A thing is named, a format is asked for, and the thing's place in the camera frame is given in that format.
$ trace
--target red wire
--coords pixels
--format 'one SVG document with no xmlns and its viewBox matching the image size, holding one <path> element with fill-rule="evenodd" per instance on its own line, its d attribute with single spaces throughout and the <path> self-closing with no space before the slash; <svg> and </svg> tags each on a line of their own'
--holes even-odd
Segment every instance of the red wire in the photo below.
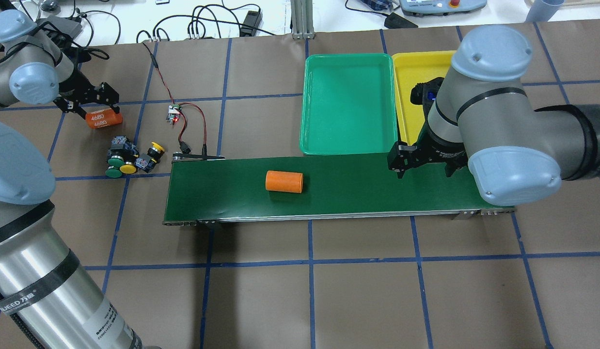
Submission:
<svg viewBox="0 0 600 349">
<path fill-rule="evenodd" d="M 182 127 L 182 130 L 180 131 L 180 135 L 177 137 L 177 140 L 179 142 L 182 142 L 182 135 L 183 135 L 183 132 L 186 130 L 186 127 L 188 126 L 188 120 L 186 119 L 186 116 L 182 113 L 182 111 L 178 110 L 178 112 L 180 112 L 180 115 L 184 119 L 184 126 Z"/>
<path fill-rule="evenodd" d="M 169 89 L 169 86 L 167 86 L 167 82 L 164 81 L 164 78 L 162 77 L 162 73 L 160 73 L 160 69 L 156 68 L 156 70 L 158 71 L 158 75 L 160 75 L 160 80 L 162 80 L 162 84 L 164 85 L 164 87 L 167 89 L 167 92 L 169 93 L 169 98 L 171 99 L 171 102 L 173 104 L 175 104 L 175 100 L 174 100 L 173 96 L 171 95 L 171 90 Z"/>
<path fill-rule="evenodd" d="M 203 110 L 201 110 L 201 108 L 199 108 L 199 106 L 197 106 L 196 104 L 191 103 L 191 102 L 181 102 L 180 106 L 192 106 L 192 107 L 197 108 L 197 110 L 201 114 L 201 117 L 203 117 L 203 144 L 207 144 L 207 124 L 205 123 L 205 114 L 203 113 Z"/>
</svg>

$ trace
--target orange cylinder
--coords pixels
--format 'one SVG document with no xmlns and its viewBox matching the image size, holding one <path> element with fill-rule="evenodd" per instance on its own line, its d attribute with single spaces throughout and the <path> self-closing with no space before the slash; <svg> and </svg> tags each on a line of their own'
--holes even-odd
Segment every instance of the orange cylinder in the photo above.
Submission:
<svg viewBox="0 0 600 349">
<path fill-rule="evenodd" d="M 265 175 L 265 188 L 270 191 L 302 192 L 304 175 L 298 172 L 268 171 Z"/>
<path fill-rule="evenodd" d="M 103 109 L 100 111 L 88 112 L 85 116 L 87 125 L 91 128 L 101 128 L 105 126 L 111 126 L 120 124 L 123 122 L 121 113 L 115 113 L 112 109 Z"/>
</svg>

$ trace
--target green push button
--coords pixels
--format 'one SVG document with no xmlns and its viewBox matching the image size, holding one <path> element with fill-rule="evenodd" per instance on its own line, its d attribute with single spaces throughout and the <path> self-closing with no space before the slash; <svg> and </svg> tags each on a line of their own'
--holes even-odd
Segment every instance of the green push button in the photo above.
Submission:
<svg viewBox="0 0 600 349">
<path fill-rule="evenodd" d="M 121 170 L 117 167 L 114 166 L 110 166 L 107 170 L 106 170 L 106 175 L 111 177 L 111 178 L 119 178 L 123 175 L 123 173 L 121 173 Z"/>
<path fill-rule="evenodd" d="M 112 157 L 108 159 L 108 165 L 111 165 L 112 167 L 121 167 L 125 164 L 125 161 L 123 161 L 123 159 L 120 157 Z"/>
</svg>

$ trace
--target green tray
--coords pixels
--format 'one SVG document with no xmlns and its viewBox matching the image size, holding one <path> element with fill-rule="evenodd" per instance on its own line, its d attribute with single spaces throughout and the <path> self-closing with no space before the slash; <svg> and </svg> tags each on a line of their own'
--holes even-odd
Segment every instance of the green tray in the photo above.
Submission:
<svg viewBox="0 0 600 349">
<path fill-rule="evenodd" d="M 307 58 L 300 150 L 307 155 L 388 152 L 397 141 L 393 59 L 384 53 Z"/>
<path fill-rule="evenodd" d="M 265 189 L 268 170 L 304 173 L 301 194 Z M 397 179 L 386 154 L 173 163 L 164 223 L 281 221 L 500 212 L 479 196 L 467 170 L 444 176 L 428 164 Z"/>
</svg>

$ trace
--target black cable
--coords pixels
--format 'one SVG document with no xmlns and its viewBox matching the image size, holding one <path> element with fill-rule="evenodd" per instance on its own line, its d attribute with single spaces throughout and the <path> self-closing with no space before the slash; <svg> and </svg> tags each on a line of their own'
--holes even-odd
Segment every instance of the black cable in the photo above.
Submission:
<svg viewBox="0 0 600 349">
<path fill-rule="evenodd" d="M 346 8 L 346 9 L 349 9 L 349 10 L 352 10 L 352 11 L 356 11 L 356 12 L 359 12 L 359 13 L 372 13 L 372 14 L 380 14 L 380 15 L 382 15 L 382 16 L 384 16 L 384 17 L 388 17 L 388 15 L 387 15 L 387 14 L 385 14 L 385 13 L 378 13 L 378 12 L 375 12 L 375 11 L 365 11 L 365 10 L 360 10 L 360 9 L 352 9 L 351 7 L 348 7 L 348 6 L 347 6 L 347 3 L 348 3 L 348 2 L 349 2 L 349 0 L 345 0 L 345 8 Z"/>
<path fill-rule="evenodd" d="M 139 42 L 139 36 L 140 36 L 142 33 L 145 33 L 145 35 L 147 35 L 147 37 L 149 38 L 149 41 L 152 41 L 152 40 L 153 40 L 153 39 L 152 39 L 152 37 L 151 37 L 151 35 L 149 35 L 148 31 L 140 31 L 140 32 L 138 32 L 138 33 L 136 34 L 136 44 L 138 44 L 138 42 Z"/>
<path fill-rule="evenodd" d="M 91 42 L 94 40 L 94 34 L 95 34 L 94 25 L 91 24 L 91 21 L 89 20 L 89 18 L 87 18 L 87 16 L 81 16 L 81 18 L 83 18 L 84 20 L 86 20 L 87 23 L 89 23 L 89 27 L 91 28 L 91 35 L 89 36 L 89 41 L 85 45 L 85 47 L 89 47 L 89 45 L 91 45 Z"/>
<path fill-rule="evenodd" d="M 224 0 L 221 0 L 221 2 L 222 2 L 222 5 L 223 5 L 224 7 L 227 7 L 227 6 L 224 4 Z M 259 9 L 259 11 L 261 11 L 261 6 L 259 6 L 259 5 L 257 5 L 257 4 L 245 4 L 245 5 L 242 5 L 242 6 L 234 7 L 234 8 L 232 8 L 232 9 L 230 9 L 230 10 L 231 10 L 231 11 L 235 11 L 235 10 L 241 9 L 241 8 L 243 8 L 243 7 L 246 7 L 246 6 L 256 6 L 256 7 Z"/>
<path fill-rule="evenodd" d="M 117 16 L 115 16 L 114 14 L 109 13 L 107 11 L 101 11 L 101 10 L 91 10 L 91 11 L 85 11 L 83 13 L 85 13 L 85 14 L 103 13 L 103 14 L 109 14 L 110 16 L 114 17 L 117 20 L 117 26 L 119 27 L 119 33 L 117 34 L 117 40 L 114 41 L 114 45 L 119 43 L 119 39 L 121 38 L 121 21 L 119 20 L 119 18 L 117 18 Z"/>
<path fill-rule="evenodd" d="M 167 36 L 167 40 L 171 41 L 171 38 L 169 37 L 169 33 L 167 33 L 167 31 L 165 31 L 162 28 L 158 28 L 158 31 L 156 31 L 156 36 L 158 36 L 158 40 L 162 40 L 162 37 L 160 36 L 160 31 L 163 31 L 164 35 Z"/>
<path fill-rule="evenodd" d="M 19 51 L 21 51 L 21 49 L 25 48 L 25 46 L 30 45 L 28 42 L 21 42 L 19 44 L 16 44 L 12 49 L 9 50 L 9 52 L 5 53 L 5 56 L 3 56 L 3 58 L 0 59 L 0 64 L 6 60 L 8 60 L 11 56 L 15 55 L 16 53 L 18 53 Z"/>
<path fill-rule="evenodd" d="M 4 300 L 5 297 L 0 293 L 0 301 Z M 14 323 L 18 326 L 18 328 L 22 331 L 22 333 L 27 336 L 28 340 L 35 346 L 36 349 L 45 349 L 44 345 L 39 342 L 39 340 L 35 337 L 35 335 L 28 328 L 27 324 L 22 320 L 22 318 L 18 314 L 12 314 L 9 317 L 12 318 Z"/>
<path fill-rule="evenodd" d="M 203 5 L 199 5 L 199 6 L 194 7 L 194 9 L 192 9 L 192 16 L 194 16 L 194 14 L 196 13 L 197 9 L 200 9 L 200 10 L 199 10 L 199 13 L 196 14 L 196 20 L 199 20 L 199 16 L 201 15 L 201 12 L 204 9 L 207 9 L 209 11 L 209 13 L 212 14 L 212 17 L 214 17 L 215 20 L 218 20 L 218 18 L 216 18 L 216 14 L 214 14 L 214 11 L 212 11 L 211 9 L 209 9 L 209 7 L 206 7 L 206 6 L 203 6 Z M 195 28 L 196 28 L 196 34 L 195 35 L 198 35 L 198 33 L 199 33 L 198 24 L 196 24 Z M 218 22 L 216 22 L 216 29 L 218 29 L 218 37 L 222 37 L 221 27 L 220 27 L 220 24 L 218 24 Z"/>
<path fill-rule="evenodd" d="M 76 14 L 76 0 L 74 0 L 74 9 L 72 10 L 72 14 L 69 15 L 69 18 L 70 19 L 74 18 L 75 14 Z"/>
<path fill-rule="evenodd" d="M 196 29 L 196 32 L 197 32 L 197 33 L 199 32 L 199 28 L 198 28 L 199 24 L 201 24 L 201 26 L 203 26 L 203 34 L 202 34 L 202 35 L 199 35 L 198 37 L 199 37 L 199 38 L 204 38 L 204 37 L 205 37 L 205 33 L 206 33 L 206 31 L 207 31 L 207 30 L 205 29 L 205 24 L 203 24 L 203 22 L 201 22 L 200 20 L 192 20 L 192 21 L 191 21 L 191 22 L 188 24 L 188 27 L 187 27 L 187 30 L 188 30 L 188 35 L 189 35 L 189 36 L 190 36 L 190 35 L 193 35 L 193 36 L 194 36 L 194 38 L 196 38 L 196 37 L 197 37 L 197 34 L 194 32 L 194 26 L 193 26 L 193 24 L 194 24 L 194 23 L 196 23 L 196 25 L 197 25 L 197 29 Z"/>
<path fill-rule="evenodd" d="M 153 52 L 151 51 L 151 49 L 149 49 L 149 46 L 147 46 L 145 44 L 145 42 L 142 43 L 143 46 L 145 46 L 145 48 L 147 49 L 147 52 L 149 52 L 149 57 L 151 57 L 151 64 L 154 65 L 154 68 L 156 69 L 160 69 L 160 66 L 158 66 L 158 61 L 156 61 L 156 56 L 154 56 Z"/>
<path fill-rule="evenodd" d="M 23 4 L 22 0 L 18 0 L 18 2 L 20 3 L 20 6 L 22 6 L 22 9 L 25 11 L 25 13 L 27 14 L 27 16 L 29 16 L 29 18 L 35 22 L 35 20 L 31 17 L 31 14 L 28 13 L 27 8 L 25 7 L 25 5 Z"/>
<path fill-rule="evenodd" d="M 174 14 L 174 15 L 172 15 L 172 16 L 168 16 L 168 17 L 165 17 L 165 18 L 161 19 L 161 20 L 160 20 L 160 21 L 159 21 L 159 22 L 156 24 L 156 28 L 157 28 L 158 26 L 160 26 L 160 23 L 162 23 L 163 21 L 165 21 L 165 20 L 167 20 L 167 19 L 170 19 L 170 18 L 176 18 L 176 17 L 188 17 L 188 18 L 196 18 L 196 17 L 194 17 L 194 16 L 190 16 L 189 14 Z M 226 20 L 215 20 L 215 19 L 209 19 L 209 18 L 199 18 L 199 20 L 207 20 L 208 22 L 220 22 L 220 23 L 225 23 L 225 24 L 234 24 L 234 25 L 236 25 L 236 24 L 237 24 L 237 23 L 234 23 L 234 22 L 227 22 Z M 264 29 L 260 29 L 260 28 L 253 27 L 253 26 L 247 26 L 246 24 L 242 24 L 241 26 L 243 26 L 243 27 L 247 27 L 247 28 L 249 28 L 249 29 L 255 29 L 256 31 L 264 32 L 264 33 L 266 33 L 266 34 L 269 34 L 269 35 L 276 35 L 276 34 L 274 34 L 274 33 L 270 33 L 269 31 L 265 31 Z"/>
<path fill-rule="evenodd" d="M 42 23 L 37 29 L 35 29 L 33 33 L 39 31 L 40 29 L 43 29 L 44 31 L 47 32 L 51 32 L 51 33 L 57 33 L 61 36 L 63 36 L 64 38 L 67 39 L 68 42 L 70 42 L 71 44 L 76 45 L 77 47 L 77 51 L 78 52 L 85 52 L 85 53 L 89 53 L 90 55 L 100 58 L 101 60 L 108 60 L 110 59 L 110 55 L 108 55 L 108 53 L 106 53 L 104 50 L 99 49 L 99 48 L 93 48 L 93 47 L 85 47 L 85 46 L 81 46 L 80 44 L 78 44 L 77 42 L 75 42 L 69 35 L 67 35 L 66 33 L 63 33 L 61 31 L 55 31 L 54 29 L 48 29 L 48 28 L 42 28 L 44 25 L 49 24 L 50 26 L 52 26 L 54 29 L 56 29 L 56 27 L 50 23 L 50 22 L 44 22 Z"/>
<path fill-rule="evenodd" d="M 224 6 L 222 6 L 222 5 L 218 5 L 218 4 L 209 4 L 209 5 L 205 5 L 205 6 L 203 6 L 203 7 L 204 7 L 204 8 L 209 8 L 210 6 L 213 6 L 213 7 L 220 7 L 221 9 L 225 9 L 225 10 L 227 10 L 229 13 L 231 13 L 231 15 L 233 16 L 233 18 L 235 18 L 235 19 L 236 19 L 236 23 L 237 23 L 237 33 L 238 33 L 237 35 L 238 35 L 238 36 L 240 36 L 240 34 L 242 33 L 242 24 L 240 23 L 240 20 L 238 19 L 238 17 L 236 16 L 236 14 L 235 14 L 235 13 L 233 13 L 233 11 L 231 11 L 230 9 L 227 9 L 227 7 L 224 7 Z M 201 11 L 202 11 L 202 10 L 200 10 L 200 11 L 199 11 L 199 13 L 196 15 L 197 19 L 200 17 L 200 15 L 201 15 Z"/>
<path fill-rule="evenodd" d="M 213 19 L 209 19 L 209 18 L 200 18 L 200 19 L 201 20 L 209 20 L 210 22 L 214 22 Z M 236 24 L 234 22 L 227 22 L 226 20 L 218 20 L 218 22 L 220 22 L 220 23 L 226 23 L 226 24 Z M 260 31 L 260 32 L 263 32 L 263 33 L 266 33 L 266 34 L 269 34 L 269 35 L 276 35 L 275 33 L 270 33 L 269 31 L 265 31 L 264 29 L 260 29 L 260 28 L 257 28 L 257 27 L 248 26 L 247 24 L 241 24 L 240 27 L 246 27 L 246 28 L 249 28 L 249 29 L 255 29 L 256 31 Z"/>
</svg>

